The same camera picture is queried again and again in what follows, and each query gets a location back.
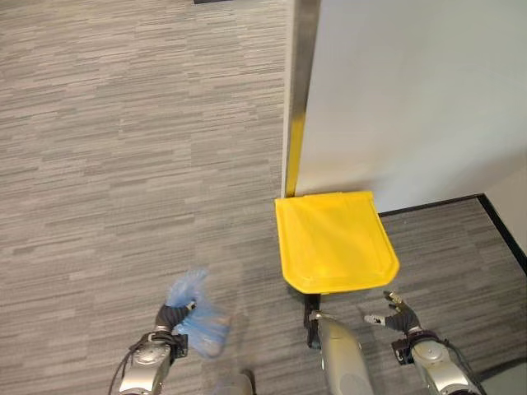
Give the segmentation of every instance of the yellow lid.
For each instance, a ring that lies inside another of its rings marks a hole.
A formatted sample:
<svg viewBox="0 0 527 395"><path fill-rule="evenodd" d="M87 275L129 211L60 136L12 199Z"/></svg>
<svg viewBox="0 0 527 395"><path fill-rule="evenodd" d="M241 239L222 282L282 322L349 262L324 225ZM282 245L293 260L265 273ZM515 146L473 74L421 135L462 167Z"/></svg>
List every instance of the yellow lid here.
<svg viewBox="0 0 527 395"><path fill-rule="evenodd" d="M399 261L371 192L276 199L282 274L305 294L388 284Z"/></svg>

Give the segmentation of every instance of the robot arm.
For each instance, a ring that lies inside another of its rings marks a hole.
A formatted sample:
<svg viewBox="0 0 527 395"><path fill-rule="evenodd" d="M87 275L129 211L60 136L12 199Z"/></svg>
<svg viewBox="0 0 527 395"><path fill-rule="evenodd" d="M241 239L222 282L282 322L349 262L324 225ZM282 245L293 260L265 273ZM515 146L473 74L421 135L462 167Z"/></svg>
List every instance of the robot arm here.
<svg viewBox="0 0 527 395"><path fill-rule="evenodd" d="M394 292L385 291L385 298L396 314L389 317L367 315L364 320L404 332L404 339L392 343L395 357L401 365L414 363L422 381L434 395L484 395L481 388L478 389L450 359L446 347L449 343L440 341L434 332L423 330L414 311Z"/></svg>
<svg viewBox="0 0 527 395"><path fill-rule="evenodd" d="M183 307L162 305L156 316L153 332L145 333L141 339L130 347L130 351L119 365L123 369L119 395L159 395L163 381L168 375L170 366L176 358L187 356L187 336L172 335L172 330L196 307L190 302Z"/></svg>

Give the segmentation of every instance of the cable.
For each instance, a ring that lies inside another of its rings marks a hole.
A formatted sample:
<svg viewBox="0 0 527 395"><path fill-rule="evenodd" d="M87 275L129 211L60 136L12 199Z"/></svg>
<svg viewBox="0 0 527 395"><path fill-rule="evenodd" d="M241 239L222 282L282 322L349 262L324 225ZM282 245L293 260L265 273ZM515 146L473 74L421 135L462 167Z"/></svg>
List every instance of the cable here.
<svg viewBox="0 0 527 395"><path fill-rule="evenodd" d="M128 358L132 355L133 351L128 351L126 355L123 357L121 362L119 363L119 366L117 366L117 369L114 372L114 377L112 377L112 381L110 383L110 387L108 388L108 395L111 395L112 389L114 389L115 379L117 379L117 374L119 374L119 371L121 368L123 369L123 373L121 374L121 379L124 377L124 368L126 364L128 363Z"/></svg>
<svg viewBox="0 0 527 395"><path fill-rule="evenodd" d="M455 356L457 357L459 364L461 365L461 367L463 368L463 370L469 377L470 381L472 381L472 383L478 388L481 395L487 395L485 388L483 388L479 380L476 378L476 374L473 372L472 368L470 367L470 363L465 358L463 352L461 352L461 350L458 347L450 343L448 339L445 339L444 341L442 341L441 344L447 346L455 353Z"/></svg>

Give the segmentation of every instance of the yellow edge strip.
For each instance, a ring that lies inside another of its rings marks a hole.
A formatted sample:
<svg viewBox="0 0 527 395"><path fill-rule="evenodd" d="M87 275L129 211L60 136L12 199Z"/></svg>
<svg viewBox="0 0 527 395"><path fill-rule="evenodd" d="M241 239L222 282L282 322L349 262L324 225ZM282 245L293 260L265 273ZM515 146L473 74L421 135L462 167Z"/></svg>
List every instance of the yellow edge strip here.
<svg viewBox="0 0 527 395"><path fill-rule="evenodd" d="M302 140L304 138L305 113L297 115L291 122L291 138L289 139L289 157L287 158L286 197L295 196L298 170L300 169L300 156Z"/></svg>

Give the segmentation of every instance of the blue plastic bag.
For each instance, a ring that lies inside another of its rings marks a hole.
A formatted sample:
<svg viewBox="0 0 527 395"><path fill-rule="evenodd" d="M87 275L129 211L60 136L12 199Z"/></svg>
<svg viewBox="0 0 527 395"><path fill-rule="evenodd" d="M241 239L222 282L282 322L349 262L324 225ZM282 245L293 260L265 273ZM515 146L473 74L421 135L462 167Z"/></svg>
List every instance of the blue plastic bag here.
<svg viewBox="0 0 527 395"><path fill-rule="evenodd" d="M196 301L196 309L175 327L177 333L189 335L189 344L201 356L214 358L222 353L231 318L207 300L204 281L207 271L188 271L169 289L166 305L180 307Z"/></svg>

